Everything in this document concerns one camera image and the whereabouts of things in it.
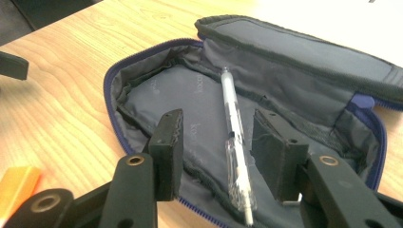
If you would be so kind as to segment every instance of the orange object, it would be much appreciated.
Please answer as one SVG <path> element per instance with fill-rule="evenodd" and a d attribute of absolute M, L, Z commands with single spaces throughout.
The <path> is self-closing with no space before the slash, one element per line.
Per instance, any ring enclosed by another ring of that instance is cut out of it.
<path fill-rule="evenodd" d="M 33 192 L 41 171 L 32 166 L 12 167 L 0 181 L 0 227 Z"/>

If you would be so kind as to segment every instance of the wood grain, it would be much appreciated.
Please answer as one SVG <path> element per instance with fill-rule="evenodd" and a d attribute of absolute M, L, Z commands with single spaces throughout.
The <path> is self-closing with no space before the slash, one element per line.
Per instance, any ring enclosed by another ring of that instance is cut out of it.
<path fill-rule="evenodd" d="M 379 24 L 354 30 L 364 26 L 365 19 L 373 22 L 373 12 L 385 13 L 378 15 L 382 22 L 391 17 L 396 20 L 392 25 L 403 21 L 395 8 L 373 9 L 341 1 L 331 7 L 345 9 L 344 17 L 335 18 L 335 11 L 318 1 L 299 2 L 105 0 L 0 47 L 29 60 L 26 81 L 0 78 L 0 174 L 10 166 L 34 165 L 42 169 L 36 192 L 61 187 L 75 197 L 110 181 L 124 152 L 106 113 L 106 71 L 124 57 L 164 41 L 197 38 L 193 24 L 204 16 L 254 16 L 403 66 L 401 34 L 380 37 L 372 31 L 383 31 Z M 362 14 L 358 22 L 354 20 L 357 9 Z M 403 117 L 383 108 L 376 111 L 389 133 L 380 191 L 403 200 Z M 177 202 L 159 203 L 159 223 L 160 227 L 212 226 Z"/>

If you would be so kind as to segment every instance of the dark floor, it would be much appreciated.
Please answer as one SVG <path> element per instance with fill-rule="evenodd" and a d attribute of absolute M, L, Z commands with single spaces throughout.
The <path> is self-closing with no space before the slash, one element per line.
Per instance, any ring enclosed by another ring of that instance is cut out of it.
<path fill-rule="evenodd" d="M 101 0 L 0 0 L 0 46 Z"/>

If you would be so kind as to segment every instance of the light wood surface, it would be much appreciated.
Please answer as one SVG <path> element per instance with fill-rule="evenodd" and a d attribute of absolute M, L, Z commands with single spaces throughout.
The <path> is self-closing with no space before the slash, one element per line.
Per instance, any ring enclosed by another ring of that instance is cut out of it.
<path fill-rule="evenodd" d="M 29 61 L 25 82 L 0 77 L 0 175 L 42 169 L 36 192 L 75 197 L 111 180 L 124 155 L 106 113 L 103 79 L 125 56 L 181 37 L 197 38 L 204 16 L 244 14 L 359 49 L 403 66 L 398 1 L 105 0 L 8 43 Z M 377 107 L 389 134 L 379 191 L 403 200 L 403 115 Z M 178 202 L 159 203 L 160 227 L 212 226 Z"/>

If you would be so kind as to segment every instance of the open pouch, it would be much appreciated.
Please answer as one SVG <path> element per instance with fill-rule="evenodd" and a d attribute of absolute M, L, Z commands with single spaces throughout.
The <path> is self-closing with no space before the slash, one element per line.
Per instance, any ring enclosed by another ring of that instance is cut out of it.
<path fill-rule="evenodd" d="M 255 109 L 275 111 L 309 153 L 343 158 L 376 190 L 386 132 L 375 104 L 403 109 L 403 69 L 374 56 L 245 16 L 198 20 L 202 41 L 180 39 L 129 56 L 106 74 L 106 107 L 127 154 L 143 150 L 161 116 L 183 110 L 180 201 L 225 227 L 243 227 L 228 198 L 228 138 L 221 69 L 238 94 L 247 149 Z M 248 155 L 257 227 L 303 227 L 297 205 L 282 205 Z"/>

